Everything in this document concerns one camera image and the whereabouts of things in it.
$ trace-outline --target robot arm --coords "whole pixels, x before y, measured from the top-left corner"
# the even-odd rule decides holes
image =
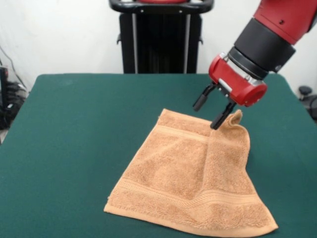
[[[317,0],[262,0],[228,54],[211,63],[211,84],[194,104],[198,111],[218,89],[229,103],[212,121],[218,129],[236,104],[249,107],[265,94],[263,79],[278,72],[295,53],[293,45],[317,23]]]

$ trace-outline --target green tablecloth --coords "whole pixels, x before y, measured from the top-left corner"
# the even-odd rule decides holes
[[[278,75],[243,108],[247,171],[280,228],[268,237],[317,234],[317,127]],[[103,212],[107,196],[163,108],[212,120],[226,99],[192,104],[207,75],[43,75],[0,148],[0,238],[189,238]]]

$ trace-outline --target black cable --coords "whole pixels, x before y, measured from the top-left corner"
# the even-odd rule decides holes
[[[2,53],[8,58],[8,60],[11,62],[11,67],[12,67],[12,70],[13,70],[15,76],[18,78],[18,80],[20,81],[20,83],[26,88],[26,86],[25,86],[25,84],[23,83],[22,79],[19,77],[19,75],[18,75],[17,72],[15,71],[14,64],[13,64],[13,60],[10,58],[10,56],[7,55],[7,53],[4,51],[4,49],[2,48],[1,45],[0,45],[0,50],[1,50]]]

